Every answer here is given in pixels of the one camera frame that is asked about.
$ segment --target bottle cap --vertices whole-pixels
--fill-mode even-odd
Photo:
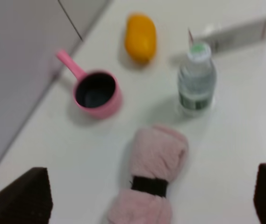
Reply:
[[[190,62],[202,63],[211,58],[212,51],[207,43],[195,43],[187,55]]]

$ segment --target pink cup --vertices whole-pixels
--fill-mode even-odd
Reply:
[[[56,56],[78,80],[73,88],[73,98],[79,108],[99,119],[118,111],[122,105],[122,94],[113,75],[102,70],[85,73],[65,50],[59,51]]]

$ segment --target pink towel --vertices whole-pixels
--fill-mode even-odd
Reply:
[[[188,150],[185,136],[165,126],[141,128],[130,160],[132,176],[173,181]],[[122,189],[108,213],[111,224],[170,224],[172,210],[165,197]]]

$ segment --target white box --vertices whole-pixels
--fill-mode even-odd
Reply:
[[[225,15],[219,22],[189,29],[189,43],[206,42],[214,54],[263,40],[266,40],[266,4],[251,5]]]

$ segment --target bottle label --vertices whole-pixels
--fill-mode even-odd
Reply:
[[[189,110],[199,111],[206,107],[208,107],[211,103],[212,99],[201,99],[201,100],[191,100],[180,94],[180,103],[183,107]]]

